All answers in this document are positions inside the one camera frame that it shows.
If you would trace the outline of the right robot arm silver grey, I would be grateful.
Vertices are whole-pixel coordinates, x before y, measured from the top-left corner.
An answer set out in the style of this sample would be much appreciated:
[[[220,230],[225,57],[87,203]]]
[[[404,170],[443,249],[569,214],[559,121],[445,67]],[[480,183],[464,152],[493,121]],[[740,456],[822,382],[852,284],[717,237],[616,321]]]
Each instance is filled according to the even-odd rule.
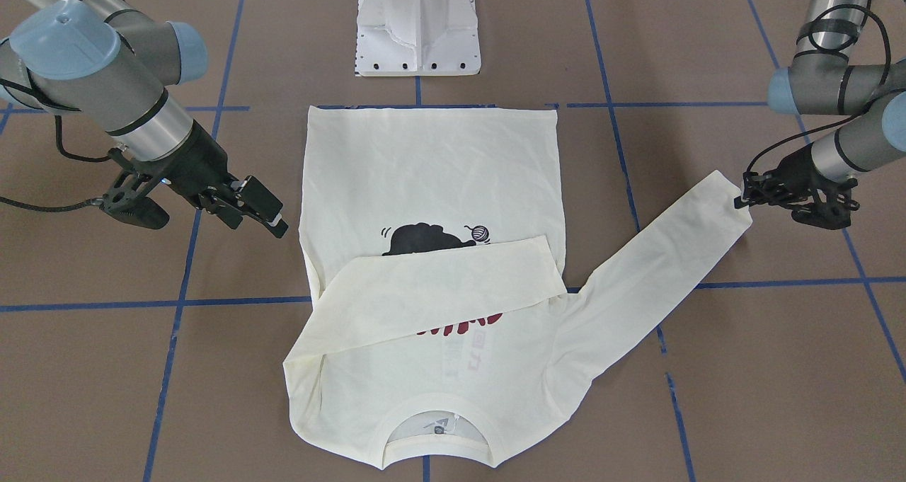
[[[113,141],[120,169],[91,207],[120,223],[161,229],[150,198],[166,184],[192,207],[236,229],[243,218],[285,235],[282,202],[229,157],[168,87],[207,72],[207,47],[185,22],[156,22],[125,0],[26,0],[36,12],[2,40],[2,98],[54,115],[83,113]]]

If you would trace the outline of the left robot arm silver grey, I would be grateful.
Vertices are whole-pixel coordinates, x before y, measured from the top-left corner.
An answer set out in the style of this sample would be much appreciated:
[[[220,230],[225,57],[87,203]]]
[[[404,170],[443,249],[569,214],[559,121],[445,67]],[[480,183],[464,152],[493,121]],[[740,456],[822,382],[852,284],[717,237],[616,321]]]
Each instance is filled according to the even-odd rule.
[[[871,0],[811,0],[787,68],[768,86],[768,105],[791,115],[841,115],[826,135],[766,173],[747,167],[735,208],[771,205],[799,223],[839,229],[859,204],[858,176],[904,156],[904,62]]]

